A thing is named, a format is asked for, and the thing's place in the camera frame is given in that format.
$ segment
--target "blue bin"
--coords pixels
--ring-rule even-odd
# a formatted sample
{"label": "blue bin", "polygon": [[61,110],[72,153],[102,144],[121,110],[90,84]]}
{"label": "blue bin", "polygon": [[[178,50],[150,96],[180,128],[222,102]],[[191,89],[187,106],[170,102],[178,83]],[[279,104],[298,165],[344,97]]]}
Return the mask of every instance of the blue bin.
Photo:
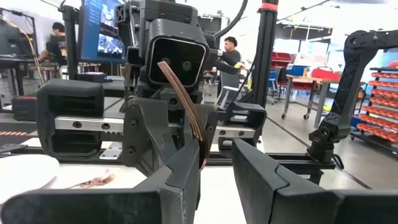
{"label": "blue bin", "polygon": [[304,70],[308,67],[304,65],[291,65],[287,67],[286,73],[288,75],[303,76]]}
{"label": "blue bin", "polygon": [[[269,79],[276,79],[276,72],[275,71],[270,71],[269,72]],[[272,88],[272,82],[274,81],[268,81],[268,88]]]}
{"label": "blue bin", "polygon": [[354,116],[351,118],[350,125],[351,125],[351,127],[353,127],[353,128],[356,129],[356,126],[357,126],[358,124],[365,124],[365,123],[366,123],[366,122],[364,122],[363,120],[361,120],[361,119],[358,117],[358,115],[354,115]]}

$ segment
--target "window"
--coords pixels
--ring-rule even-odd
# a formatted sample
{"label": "window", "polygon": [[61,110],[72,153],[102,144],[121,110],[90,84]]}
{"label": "window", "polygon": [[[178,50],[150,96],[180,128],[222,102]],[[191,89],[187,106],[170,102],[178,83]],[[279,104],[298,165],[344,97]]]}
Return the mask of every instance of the window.
{"label": "window", "polygon": [[274,52],[296,54],[299,51],[299,40],[275,39]]}
{"label": "window", "polygon": [[326,55],[328,50],[327,43],[302,41],[300,53],[301,54],[315,54]]}

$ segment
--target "white plate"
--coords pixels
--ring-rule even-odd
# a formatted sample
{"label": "white plate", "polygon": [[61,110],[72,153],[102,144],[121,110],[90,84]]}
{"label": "white plate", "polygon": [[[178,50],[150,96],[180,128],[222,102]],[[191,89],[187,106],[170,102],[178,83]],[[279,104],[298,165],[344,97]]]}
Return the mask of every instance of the white plate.
{"label": "white plate", "polygon": [[58,160],[45,155],[22,155],[0,159],[0,205],[11,197],[37,190],[58,173]]}

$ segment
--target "red tape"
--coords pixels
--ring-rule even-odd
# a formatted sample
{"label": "red tape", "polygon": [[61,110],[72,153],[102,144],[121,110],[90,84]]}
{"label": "red tape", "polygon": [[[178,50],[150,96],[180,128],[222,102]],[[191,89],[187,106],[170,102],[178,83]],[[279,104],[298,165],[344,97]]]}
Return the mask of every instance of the red tape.
{"label": "red tape", "polygon": [[263,10],[268,10],[268,11],[278,11],[278,5],[271,4],[271,3],[262,3],[259,10],[257,12],[261,12]]}

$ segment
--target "metal bracket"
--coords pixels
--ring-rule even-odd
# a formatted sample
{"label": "metal bracket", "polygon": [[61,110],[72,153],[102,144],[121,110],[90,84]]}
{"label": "metal bracket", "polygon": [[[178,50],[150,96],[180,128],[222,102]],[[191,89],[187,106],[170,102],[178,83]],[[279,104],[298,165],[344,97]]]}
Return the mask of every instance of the metal bracket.
{"label": "metal bracket", "polygon": [[0,146],[0,153],[11,152],[18,149],[24,149],[26,147],[27,145],[21,145],[21,144],[5,144],[3,146]]}
{"label": "metal bracket", "polygon": [[120,142],[113,142],[105,151],[99,156],[100,159],[118,160],[122,153],[122,144]]}

